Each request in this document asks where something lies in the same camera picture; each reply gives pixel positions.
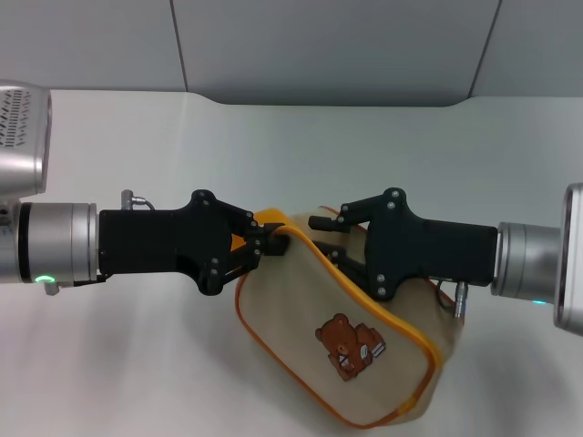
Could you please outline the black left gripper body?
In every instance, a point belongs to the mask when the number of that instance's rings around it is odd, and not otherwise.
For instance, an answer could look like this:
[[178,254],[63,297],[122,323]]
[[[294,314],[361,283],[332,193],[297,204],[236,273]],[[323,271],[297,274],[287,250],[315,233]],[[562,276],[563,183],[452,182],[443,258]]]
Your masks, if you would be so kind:
[[255,236],[253,214],[196,190],[189,203],[167,210],[99,212],[98,266],[117,274],[177,272],[216,296],[225,284],[255,268],[251,243],[233,250],[233,236]]

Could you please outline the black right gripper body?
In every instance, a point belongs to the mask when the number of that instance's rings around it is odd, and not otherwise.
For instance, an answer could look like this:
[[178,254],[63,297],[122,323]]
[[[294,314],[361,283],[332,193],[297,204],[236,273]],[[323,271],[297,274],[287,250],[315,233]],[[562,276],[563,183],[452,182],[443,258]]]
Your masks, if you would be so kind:
[[391,300],[409,279],[480,287],[494,279],[496,228],[421,218],[410,209],[400,188],[341,205],[338,223],[368,225],[364,291],[376,300]]

